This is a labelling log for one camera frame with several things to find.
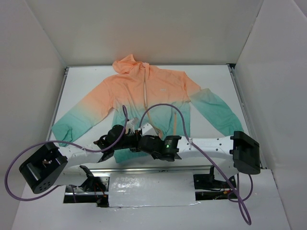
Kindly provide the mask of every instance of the white box enclosure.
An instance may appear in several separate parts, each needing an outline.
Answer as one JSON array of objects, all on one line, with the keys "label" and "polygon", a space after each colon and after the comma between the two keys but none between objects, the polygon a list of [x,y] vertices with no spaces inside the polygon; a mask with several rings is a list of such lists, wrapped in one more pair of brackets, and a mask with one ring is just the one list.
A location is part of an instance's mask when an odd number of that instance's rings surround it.
[{"label": "white box enclosure", "polygon": [[[77,86],[80,95],[72,96],[76,88],[70,90],[63,80],[72,84],[73,76],[79,74],[80,81],[91,77],[88,81],[100,81],[99,74],[80,66],[106,65],[105,78],[113,73],[107,66],[133,54],[136,60],[153,65],[200,72],[195,75],[200,84],[202,72],[204,78],[210,74],[209,88],[214,76],[229,77],[216,84],[216,90],[239,111],[241,122],[247,122],[245,127],[260,143],[262,164],[267,167],[254,177],[254,195],[246,201],[253,220],[250,229],[305,229],[305,1],[3,0],[0,30],[2,178],[20,151],[46,140],[51,119],[57,116],[59,93],[79,101],[92,87]],[[233,69],[225,66],[230,63],[236,64]],[[231,96],[223,90],[226,87],[231,88]],[[238,98],[232,102],[236,93]],[[58,111],[65,111],[61,104]],[[199,119],[197,113],[191,116]],[[211,129],[203,124],[207,131]],[[219,133],[212,131],[212,135],[215,138]],[[9,177],[10,187],[19,196],[31,196],[18,171],[30,154],[17,162]],[[151,163],[140,160],[135,164]],[[242,194],[248,193],[248,177],[242,176],[241,186]],[[247,228],[237,204],[227,200],[186,207],[102,209],[92,204],[63,204],[63,194],[59,189],[41,201],[19,203],[2,186],[1,228]]]}]

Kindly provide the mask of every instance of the zipper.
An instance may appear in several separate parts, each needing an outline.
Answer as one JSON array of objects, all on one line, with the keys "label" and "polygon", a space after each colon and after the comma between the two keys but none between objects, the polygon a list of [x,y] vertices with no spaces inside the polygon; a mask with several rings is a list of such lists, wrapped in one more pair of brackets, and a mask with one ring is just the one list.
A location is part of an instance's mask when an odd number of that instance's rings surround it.
[{"label": "zipper", "polygon": [[147,95],[146,95],[146,83],[144,78],[144,102],[145,102],[145,109],[147,109]]}]

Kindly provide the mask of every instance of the metal frame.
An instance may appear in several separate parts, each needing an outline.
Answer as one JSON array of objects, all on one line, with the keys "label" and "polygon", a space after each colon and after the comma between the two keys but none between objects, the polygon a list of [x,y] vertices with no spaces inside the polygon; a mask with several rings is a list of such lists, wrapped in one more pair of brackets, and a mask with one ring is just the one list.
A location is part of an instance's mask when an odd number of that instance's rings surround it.
[{"label": "metal frame", "polygon": [[208,174],[210,165],[205,166],[177,166],[168,168],[132,168],[132,169],[90,169],[94,176],[110,176],[111,173],[177,173],[192,172],[193,174]]},{"label": "metal frame", "polygon": [[[231,79],[233,81],[233,84],[234,84],[234,87],[235,87],[235,90],[236,90],[236,94],[237,94],[239,102],[240,102],[240,106],[241,106],[241,109],[242,109],[242,112],[243,112],[243,116],[244,116],[246,125],[248,127],[249,134],[252,138],[257,140],[256,133],[255,133],[254,129],[252,128],[252,125],[250,124],[250,116],[248,115],[248,111],[245,107],[245,100],[244,100],[244,97],[242,95],[242,90],[240,89],[240,86],[239,86],[239,84],[236,80],[236,71],[235,71],[234,68],[231,68],[229,65],[228,65],[228,69],[229,69],[230,76],[231,76]],[[265,161],[265,158],[264,158],[263,152],[261,151],[261,148],[260,148],[260,165],[261,165],[262,169],[267,169],[267,163]]]},{"label": "metal frame", "polygon": [[62,81],[62,84],[61,84],[61,88],[59,90],[59,95],[58,95],[56,107],[55,107],[55,109],[53,111],[53,115],[52,115],[52,119],[51,119],[51,123],[50,123],[50,126],[49,126],[48,135],[47,135],[46,140],[50,140],[50,137],[51,137],[51,127],[54,124],[54,120],[55,120],[55,117],[56,117],[57,112],[58,112],[59,102],[60,102],[62,94],[63,94],[63,89],[64,89],[65,82],[66,82],[66,79],[67,79],[68,71],[69,71],[69,68],[66,68],[65,69],[65,73],[64,73],[64,77],[63,77],[63,81]]}]

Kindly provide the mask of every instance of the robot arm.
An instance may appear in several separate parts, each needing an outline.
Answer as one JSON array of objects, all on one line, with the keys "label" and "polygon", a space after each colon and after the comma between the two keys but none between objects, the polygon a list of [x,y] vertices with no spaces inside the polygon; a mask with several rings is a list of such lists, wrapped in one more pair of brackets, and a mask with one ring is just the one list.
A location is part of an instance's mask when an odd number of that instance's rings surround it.
[{"label": "robot arm", "polygon": [[[115,150],[120,149],[143,151],[154,159],[163,161],[203,157],[191,145],[193,142],[211,158],[224,159],[219,167],[228,178],[238,172],[260,173],[259,144],[243,132],[235,131],[233,136],[224,138],[191,138],[188,141],[181,136],[167,136],[165,140],[161,140],[150,124],[145,124],[139,130],[134,130],[133,125],[128,127],[129,130],[120,141],[105,152],[92,153],[73,146],[58,148],[53,143],[48,143],[29,157],[19,170],[35,194],[46,191],[52,185],[72,184],[86,188],[100,181],[82,164],[106,161],[113,156]],[[122,129],[123,126],[114,126],[107,135],[95,141],[94,145],[85,148],[105,149],[119,137]],[[216,180],[224,180],[216,170],[214,176]]]}]

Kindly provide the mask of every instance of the white table surface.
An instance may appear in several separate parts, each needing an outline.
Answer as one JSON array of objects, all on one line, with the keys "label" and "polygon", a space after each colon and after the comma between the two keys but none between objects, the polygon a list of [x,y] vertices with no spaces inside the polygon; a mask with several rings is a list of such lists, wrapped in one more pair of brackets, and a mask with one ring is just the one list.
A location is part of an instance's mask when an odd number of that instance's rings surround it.
[{"label": "white table surface", "polygon": [[[248,133],[227,66],[160,67],[184,70],[202,88],[210,88],[231,107],[240,119],[243,129]],[[105,77],[112,74],[114,71],[110,66],[70,68],[55,120],[63,116]],[[85,145],[106,134],[111,128],[112,115],[110,114],[76,143]],[[221,137],[221,134],[191,106],[191,136],[215,138]],[[205,164],[205,159],[201,159],[201,162],[198,162],[199,160],[194,158],[191,161],[163,162],[143,157],[121,165],[108,160],[104,164],[99,164],[99,167],[170,167],[168,163],[175,163],[177,166]],[[240,178],[240,194],[245,197],[249,192],[250,181],[244,174]],[[196,205],[182,207],[99,208],[95,204],[63,204],[65,188],[60,187],[40,200],[20,202],[12,229],[289,230],[290,227],[271,171],[262,170],[259,175],[253,176],[253,180],[254,191],[250,199],[246,201],[252,218],[251,226],[248,226],[242,219],[238,205],[228,200],[201,201]],[[23,197],[33,196],[31,189],[26,185]]]},{"label": "white table surface", "polygon": [[[63,204],[64,187],[31,202],[20,202],[13,230],[290,230],[270,170],[253,176],[254,191],[246,201],[252,225],[228,200],[207,200],[192,206],[100,208],[95,204]],[[250,181],[240,174],[240,194]],[[26,185],[23,197],[33,197]]]},{"label": "white table surface", "polygon": [[[161,69],[172,69],[185,71],[186,74],[202,89],[209,88],[213,93],[220,96],[232,109],[241,121],[244,131],[248,134],[246,122],[236,94],[231,75],[227,65],[186,65],[186,66],[158,66]],[[77,104],[87,93],[103,81],[103,79],[116,74],[112,66],[96,67],[72,67],[69,68],[62,96],[59,102],[55,121],[57,122],[75,104]],[[219,138],[223,135],[217,131],[190,103],[190,134],[193,138]],[[82,137],[75,141],[80,145],[87,145],[107,134],[111,129],[114,111],[112,111],[102,122],[90,129]],[[118,169],[118,168],[150,168],[150,167],[175,167],[175,166],[198,166],[209,165],[206,158],[189,158],[175,162],[154,160],[151,156],[135,158],[120,164],[111,158],[99,164],[85,164],[88,168]]]}]

